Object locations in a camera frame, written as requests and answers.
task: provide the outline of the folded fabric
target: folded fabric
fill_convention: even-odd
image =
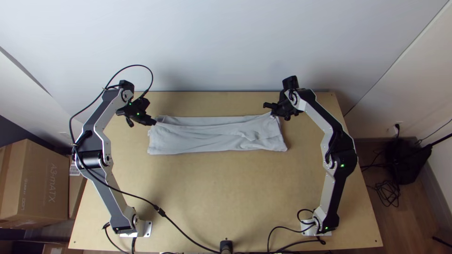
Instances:
[[[149,154],[257,150],[287,151],[277,117],[158,116],[148,131]]]

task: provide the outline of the white wall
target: white wall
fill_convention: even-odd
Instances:
[[[56,146],[68,146],[69,114],[22,70],[0,53],[0,115]],[[73,121],[74,134],[81,123]]]
[[[345,116],[354,138],[390,136],[397,121],[402,136],[424,138],[452,118],[452,3],[449,2],[381,80]],[[452,123],[425,140],[452,132]],[[433,148],[429,164],[452,210],[452,140]]]
[[[347,112],[447,0],[16,0],[0,43],[69,113],[125,65],[154,90],[338,91]],[[144,90],[149,74],[121,75]]]

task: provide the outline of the electrical outlet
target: electrical outlet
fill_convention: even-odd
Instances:
[[[386,132],[388,132],[389,135],[392,136],[392,137],[397,136],[397,134],[400,132],[400,129],[396,128],[396,124],[398,124],[399,128],[402,129],[403,121],[397,121],[397,122],[394,123],[393,126],[391,126],[388,129],[386,129]]]

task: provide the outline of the wooden table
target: wooden table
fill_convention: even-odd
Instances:
[[[317,100],[344,126],[334,93],[316,93]],[[277,92],[151,92],[148,114],[184,117],[256,115],[268,112],[263,102],[277,102]],[[237,252],[266,251],[275,226],[300,230],[296,213],[318,207],[324,169],[320,152],[323,132],[306,115],[282,120],[287,152],[223,151],[179,155],[149,155],[149,127],[130,128],[124,117],[113,117],[105,129],[112,141],[113,173],[121,190],[162,207],[196,241],[213,249],[228,238]],[[138,238],[137,252],[205,252],[184,238],[147,203],[126,196],[141,219],[152,220],[150,238]],[[290,250],[328,250],[382,246],[377,222],[359,167],[347,178],[339,206],[339,227],[330,237]],[[102,226],[110,215],[91,182],[87,183],[69,247],[116,250]],[[131,239],[112,240],[126,251]],[[309,239],[299,233],[275,231],[271,250]]]

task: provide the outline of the aluminum arm segment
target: aluminum arm segment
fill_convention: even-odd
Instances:
[[[311,219],[303,221],[301,228],[306,229],[315,222],[316,226],[306,231],[305,235],[331,235],[330,231],[339,225],[337,211],[345,180],[358,161],[355,144],[342,124],[317,102],[314,92],[299,88],[296,76],[282,82],[284,89],[280,92],[279,102],[265,103],[264,107],[271,108],[272,115],[284,117],[287,121],[291,115],[305,112],[325,133],[321,151],[326,174],[320,206],[314,210]]]
[[[104,91],[101,104],[85,122],[82,133],[75,142],[77,152],[74,151],[73,157],[81,174],[92,180],[107,207],[111,215],[110,224],[114,232],[123,237],[149,237],[152,222],[140,220],[135,209],[126,204],[121,193],[100,182],[102,181],[115,189],[119,189],[112,173],[111,142],[104,134],[104,129],[113,115],[115,113],[124,115],[124,111],[138,113],[138,115],[141,113],[142,122],[140,121],[140,123],[149,123],[149,125],[153,123],[152,119],[152,121],[149,120],[150,116],[147,116],[145,111],[142,110],[144,107],[143,103],[147,100],[144,99],[143,102],[139,98],[132,102],[133,92],[133,84],[125,80],[120,81],[117,89]],[[127,123],[130,122],[130,118],[134,119],[132,115],[125,115],[128,120]],[[89,172],[83,167],[81,161],[86,165]]]

